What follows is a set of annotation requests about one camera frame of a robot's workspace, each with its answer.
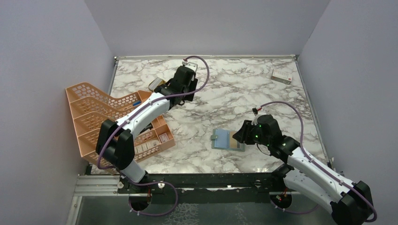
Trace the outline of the green card holder wallet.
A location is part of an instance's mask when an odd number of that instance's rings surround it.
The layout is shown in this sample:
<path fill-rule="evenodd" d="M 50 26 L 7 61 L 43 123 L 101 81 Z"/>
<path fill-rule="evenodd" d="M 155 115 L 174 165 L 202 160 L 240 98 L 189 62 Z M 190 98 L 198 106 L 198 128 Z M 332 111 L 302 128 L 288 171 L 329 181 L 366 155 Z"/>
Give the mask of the green card holder wallet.
<path fill-rule="evenodd" d="M 225 130 L 225 129 L 220 129 L 220 128 L 214 129 L 213 133 L 210 137 L 212 149 L 234 151 L 229 148 L 230 131 L 231 130 Z M 241 144 L 241 145 L 244 150 L 240 151 L 240 152 L 244 152 L 245 145 L 244 144 Z"/>

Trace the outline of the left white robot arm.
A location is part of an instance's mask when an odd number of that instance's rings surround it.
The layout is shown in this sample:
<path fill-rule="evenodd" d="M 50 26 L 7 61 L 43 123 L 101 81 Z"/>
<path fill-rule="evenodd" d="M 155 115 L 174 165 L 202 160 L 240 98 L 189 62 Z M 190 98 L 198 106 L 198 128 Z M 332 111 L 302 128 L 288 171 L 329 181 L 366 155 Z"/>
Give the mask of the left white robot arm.
<path fill-rule="evenodd" d="M 190 62 L 178 67 L 173 78 L 157 86 L 132 112 L 101 124 L 96 145 L 99 160 L 105 159 L 111 164 L 109 168 L 115 168 L 129 178 L 129 185 L 135 192 L 143 192 L 148 181 L 146 171 L 134 159 L 134 141 L 154 119 L 176 105 L 193 100 L 198 83 L 197 68 L 197 64 Z"/>

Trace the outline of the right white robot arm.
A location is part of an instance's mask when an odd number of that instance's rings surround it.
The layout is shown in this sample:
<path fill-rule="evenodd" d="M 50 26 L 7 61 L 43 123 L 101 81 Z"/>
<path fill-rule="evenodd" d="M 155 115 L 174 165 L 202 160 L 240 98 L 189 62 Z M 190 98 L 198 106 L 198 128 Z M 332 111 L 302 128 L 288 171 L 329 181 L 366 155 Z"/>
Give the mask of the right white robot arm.
<path fill-rule="evenodd" d="M 284 163 L 274 171 L 271 186 L 300 192 L 328 211 L 336 224 L 361 225 L 373 214 L 371 191 L 365 182 L 355 183 L 320 162 L 299 141 L 283 135 L 271 115 L 245 120 L 232 138 L 241 144 L 267 147 Z"/>

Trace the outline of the white red small box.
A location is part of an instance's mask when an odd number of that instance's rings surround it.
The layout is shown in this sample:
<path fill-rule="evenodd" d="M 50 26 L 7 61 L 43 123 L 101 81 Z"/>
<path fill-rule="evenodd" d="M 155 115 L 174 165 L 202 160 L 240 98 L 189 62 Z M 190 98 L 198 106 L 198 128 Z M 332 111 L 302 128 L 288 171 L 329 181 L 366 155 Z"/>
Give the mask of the white red small box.
<path fill-rule="evenodd" d="M 291 84 L 292 82 L 292 75 L 277 69 L 274 69 L 271 75 L 271 80 L 276 82 L 284 83 L 284 84 Z"/>

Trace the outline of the peach plastic file organizer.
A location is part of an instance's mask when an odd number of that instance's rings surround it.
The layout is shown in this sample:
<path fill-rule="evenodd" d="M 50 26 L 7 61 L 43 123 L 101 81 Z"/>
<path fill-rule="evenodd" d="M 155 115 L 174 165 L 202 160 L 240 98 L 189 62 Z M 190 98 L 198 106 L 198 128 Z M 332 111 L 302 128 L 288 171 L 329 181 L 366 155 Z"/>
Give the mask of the peach plastic file organizer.
<path fill-rule="evenodd" d="M 99 169 L 139 181 L 139 162 L 175 146 L 163 115 L 168 101 L 139 90 L 115 98 L 90 83 L 66 88 L 80 155 Z"/>

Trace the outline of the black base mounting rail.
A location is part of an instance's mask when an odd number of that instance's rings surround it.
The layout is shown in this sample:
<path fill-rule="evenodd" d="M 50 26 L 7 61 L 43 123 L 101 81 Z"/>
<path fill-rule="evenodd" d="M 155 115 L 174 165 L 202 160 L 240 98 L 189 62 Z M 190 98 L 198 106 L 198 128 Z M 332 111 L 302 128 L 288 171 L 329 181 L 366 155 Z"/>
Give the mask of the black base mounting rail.
<path fill-rule="evenodd" d="M 154 204 L 270 203 L 270 196 L 291 192 L 270 172 L 149 174 L 142 186 L 119 181 L 119 194 Z"/>

